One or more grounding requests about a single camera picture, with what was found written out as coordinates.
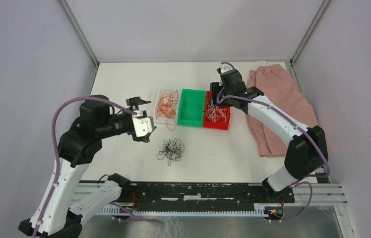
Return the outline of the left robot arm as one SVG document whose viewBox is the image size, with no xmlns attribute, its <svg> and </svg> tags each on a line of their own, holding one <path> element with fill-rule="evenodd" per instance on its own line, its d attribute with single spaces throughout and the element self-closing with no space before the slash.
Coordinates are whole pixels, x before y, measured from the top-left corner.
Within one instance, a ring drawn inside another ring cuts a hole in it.
<svg viewBox="0 0 371 238">
<path fill-rule="evenodd" d="M 19 224 L 30 237 L 76 238 L 85 224 L 103 207 L 116 199 L 130 198 L 129 179 L 114 174 L 81 201 L 71 204 L 75 190 L 95 154 L 106 138 L 127 134 L 136 142 L 148 143 L 155 130 L 153 118 L 139 109 L 146 101 L 140 97 L 126 100 L 126 107 L 106 96 L 77 97 L 63 103 L 80 102 L 79 116 L 61 137 L 52 132 L 55 163 L 52 177 L 34 215 Z"/>
</svg>

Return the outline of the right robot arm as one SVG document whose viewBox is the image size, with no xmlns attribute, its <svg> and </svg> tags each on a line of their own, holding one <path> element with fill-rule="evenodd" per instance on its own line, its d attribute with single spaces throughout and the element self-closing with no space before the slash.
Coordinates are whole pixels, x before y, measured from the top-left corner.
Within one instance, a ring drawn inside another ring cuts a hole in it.
<svg viewBox="0 0 371 238">
<path fill-rule="evenodd" d="M 314 171 L 324 166 L 326 178 L 330 175 L 324 130 L 316 125 L 309 127 L 275 106 L 256 87 L 246 87 L 240 72 L 235 68 L 217 68 L 219 82 L 210 84 L 211 103 L 214 106 L 234 107 L 266 125 L 286 145 L 284 165 L 262 182 L 262 197 L 275 202 L 282 191 L 296 185 Z"/>
</svg>

